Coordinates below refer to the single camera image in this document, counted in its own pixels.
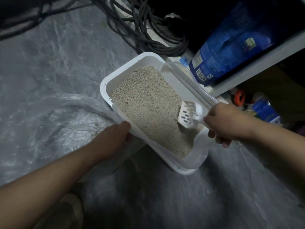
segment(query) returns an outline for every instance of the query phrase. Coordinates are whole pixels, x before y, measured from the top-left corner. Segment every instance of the litter granule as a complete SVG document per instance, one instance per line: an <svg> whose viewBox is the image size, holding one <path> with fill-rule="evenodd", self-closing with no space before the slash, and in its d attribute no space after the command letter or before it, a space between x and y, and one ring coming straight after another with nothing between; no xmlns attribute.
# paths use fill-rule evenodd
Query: litter granule
<svg viewBox="0 0 305 229"><path fill-rule="evenodd" d="M182 99L152 66L136 69L112 93L116 105L153 141L184 158L200 128L177 122Z"/></svg>

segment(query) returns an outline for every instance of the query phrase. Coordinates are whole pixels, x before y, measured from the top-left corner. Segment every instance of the cat litter bag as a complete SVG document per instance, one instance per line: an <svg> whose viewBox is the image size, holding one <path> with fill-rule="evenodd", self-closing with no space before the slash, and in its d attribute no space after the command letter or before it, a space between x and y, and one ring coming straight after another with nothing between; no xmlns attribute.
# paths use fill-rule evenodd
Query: cat litter bag
<svg viewBox="0 0 305 229"><path fill-rule="evenodd" d="M277 18L276 3L269 2L256 0L236 4L189 63L200 84L209 85L284 39L287 30Z"/></svg>

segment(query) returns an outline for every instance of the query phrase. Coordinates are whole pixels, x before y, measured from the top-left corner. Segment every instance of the black cable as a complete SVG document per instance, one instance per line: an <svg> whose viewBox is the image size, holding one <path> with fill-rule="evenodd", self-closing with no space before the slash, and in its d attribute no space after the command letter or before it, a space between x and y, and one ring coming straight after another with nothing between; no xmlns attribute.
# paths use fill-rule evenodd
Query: black cable
<svg viewBox="0 0 305 229"><path fill-rule="evenodd" d="M131 11L120 5L115 0L109 0L110 7L107 5L106 0L93 0L93 2L98 6L102 5L106 13L116 19L129 33L135 36L136 40L143 42L148 46L149 50L166 56L180 56L182 55L189 45L189 41L186 39L185 35L178 38L167 34L162 30L161 26L164 26L165 20L155 16L149 5L148 0L127 0L131 5ZM122 11L132 15L132 18L122 18L117 12L117 8ZM132 29L126 22L132 21L135 24L135 29ZM176 44L174 47L167 47L164 44L152 40L147 32L147 21L150 23L152 29L164 40Z"/></svg>
<svg viewBox="0 0 305 229"><path fill-rule="evenodd" d="M43 12L44 5L40 5L38 7L37 14L34 15L34 16L25 17L23 19L20 19L20 20L17 20L17 21L12 21L12 22L5 22L4 21L0 25L0 30L8 29L8 28L20 25L20 24L25 24L25 23L28 23L28 24L26 26L21 27L20 29L12 31L12 32L6 32L6 33L1 34L1 31L0 31L0 40L11 38L11 37L14 37L16 35L22 34L22 33L26 32L28 30L31 30L32 28L38 26L41 22L43 22L49 16L59 14L59 13L65 13L65 12L69 12L71 10L80 9L80 8L84 8L84 7L88 7L88 6L93 5L93 4L86 4L86 5L71 7L77 1L78 0L70 0L64 6L62 6L60 8L57 8L57 9L52 9L52 4L48 3L48 8L45 12Z"/></svg>

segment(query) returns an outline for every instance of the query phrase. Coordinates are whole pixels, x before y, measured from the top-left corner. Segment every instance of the barcode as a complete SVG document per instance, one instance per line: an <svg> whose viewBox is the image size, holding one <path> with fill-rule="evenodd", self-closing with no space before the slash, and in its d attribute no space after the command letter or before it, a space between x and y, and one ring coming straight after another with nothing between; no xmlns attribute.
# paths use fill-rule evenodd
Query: barcode
<svg viewBox="0 0 305 229"><path fill-rule="evenodd" d="M193 67L194 69L198 67L203 62L200 54L200 50L195 54L195 56L192 59Z"/></svg>
<svg viewBox="0 0 305 229"><path fill-rule="evenodd" d="M202 80L205 81L207 78L202 74L200 68L196 71L197 76Z"/></svg>

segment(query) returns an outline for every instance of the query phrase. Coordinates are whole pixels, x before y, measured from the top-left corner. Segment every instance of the forearm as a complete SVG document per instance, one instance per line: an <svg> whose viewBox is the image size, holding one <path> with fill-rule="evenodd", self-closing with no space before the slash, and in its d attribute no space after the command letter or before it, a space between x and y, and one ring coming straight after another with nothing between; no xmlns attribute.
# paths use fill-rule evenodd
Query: forearm
<svg viewBox="0 0 305 229"><path fill-rule="evenodd" d="M31 226L94 165L83 147L0 188L0 228Z"/></svg>
<svg viewBox="0 0 305 229"><path fill-rule="evenodd" d="M305 138L276 125L260 122L250 141L274 152L286 160L305 178Z"/></svg>

